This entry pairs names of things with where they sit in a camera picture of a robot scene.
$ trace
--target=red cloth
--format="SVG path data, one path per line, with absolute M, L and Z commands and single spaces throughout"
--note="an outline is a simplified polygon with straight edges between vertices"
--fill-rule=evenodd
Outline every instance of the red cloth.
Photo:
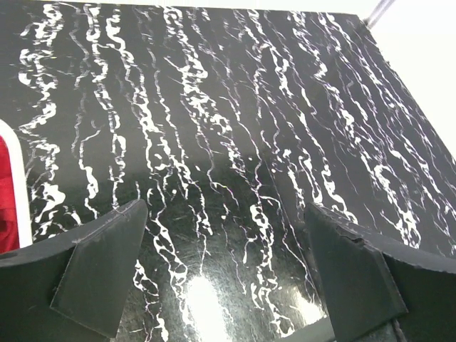
M 19 248 L 14 186 L 8 148 L 0 137 L 0 254 Z

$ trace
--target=black marble surface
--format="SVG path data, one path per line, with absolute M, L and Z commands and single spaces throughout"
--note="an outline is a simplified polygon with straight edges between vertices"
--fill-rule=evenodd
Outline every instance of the black marble surface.
M 454 256 L 455 161 L 357 16 L 0 13 L 0 116 L 24 149 L 35 240 L 149 205 L 118 341 L 273 341 L 321 318 L 305 202 Z

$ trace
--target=red fabric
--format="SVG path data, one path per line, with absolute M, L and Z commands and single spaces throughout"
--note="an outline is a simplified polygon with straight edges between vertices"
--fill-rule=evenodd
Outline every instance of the red fabric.
M 16 203 L 8 148 L 0 137 L 0 254 L 19 248 Z

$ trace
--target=white floor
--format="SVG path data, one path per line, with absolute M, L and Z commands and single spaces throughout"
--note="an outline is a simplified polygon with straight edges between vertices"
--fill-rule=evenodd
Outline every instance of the white floor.
M 330 11 L 369 16 L 380 0 L 102 0 L 112 4 Z M 392 67 L 456 157 L 455 0 L 396 0 L 372 32 Z

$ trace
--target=black marble table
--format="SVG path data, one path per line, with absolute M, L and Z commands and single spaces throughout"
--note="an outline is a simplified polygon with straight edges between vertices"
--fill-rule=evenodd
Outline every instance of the black marble table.
M 0 13 L 0 116 L 24 150 L 35 240 L 148 203 L 118 341 L 267 342 L 320 319 L 306 202 L 454 256 L 455 161 L 357 16 Z

